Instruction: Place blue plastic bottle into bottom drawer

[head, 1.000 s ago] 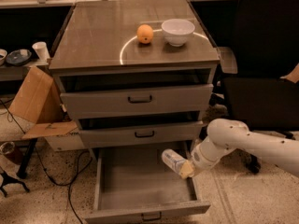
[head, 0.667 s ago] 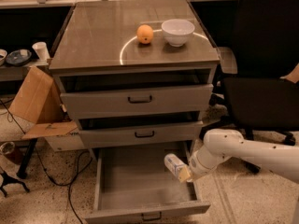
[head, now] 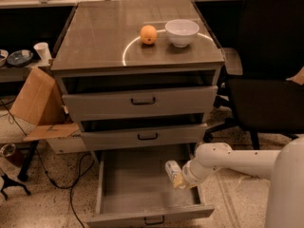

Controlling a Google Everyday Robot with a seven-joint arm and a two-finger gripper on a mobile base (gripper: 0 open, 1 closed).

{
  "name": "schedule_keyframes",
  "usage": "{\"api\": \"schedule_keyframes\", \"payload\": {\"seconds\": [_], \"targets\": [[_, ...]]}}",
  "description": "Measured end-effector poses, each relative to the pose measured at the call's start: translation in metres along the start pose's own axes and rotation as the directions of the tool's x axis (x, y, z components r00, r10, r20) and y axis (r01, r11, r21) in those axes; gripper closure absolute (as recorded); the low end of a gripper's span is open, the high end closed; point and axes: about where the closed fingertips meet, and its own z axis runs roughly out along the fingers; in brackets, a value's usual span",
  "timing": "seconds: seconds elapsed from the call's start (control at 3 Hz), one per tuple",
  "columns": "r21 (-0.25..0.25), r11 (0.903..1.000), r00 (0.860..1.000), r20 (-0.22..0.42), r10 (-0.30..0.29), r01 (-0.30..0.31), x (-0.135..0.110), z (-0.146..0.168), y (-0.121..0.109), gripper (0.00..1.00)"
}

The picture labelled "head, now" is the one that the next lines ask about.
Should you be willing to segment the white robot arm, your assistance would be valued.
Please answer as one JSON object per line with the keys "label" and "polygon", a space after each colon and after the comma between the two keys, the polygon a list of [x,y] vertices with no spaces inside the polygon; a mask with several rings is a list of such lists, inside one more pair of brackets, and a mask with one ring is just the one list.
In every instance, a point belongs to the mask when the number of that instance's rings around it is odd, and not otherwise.
{"label": "white robot arm", "polygon": [[304,228],[303,138],[280,150],[234,150],[225,142],[203,143],[185,165],[165,164],[169,179],[179,189],[195,187],[223,168],[270,182],[265,228]]}

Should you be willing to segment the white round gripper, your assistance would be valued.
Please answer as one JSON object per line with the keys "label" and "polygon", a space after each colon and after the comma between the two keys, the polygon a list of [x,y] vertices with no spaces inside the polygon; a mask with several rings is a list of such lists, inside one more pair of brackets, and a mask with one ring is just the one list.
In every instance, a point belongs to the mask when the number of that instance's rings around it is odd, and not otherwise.
{"label": "white round gripper", "polygon": [[173,186],[175,189],[192,188],[203,183],[212,173],[212,167],[205,167],[197,159],[192,159],[183,166],[181,172],[173,175]]}

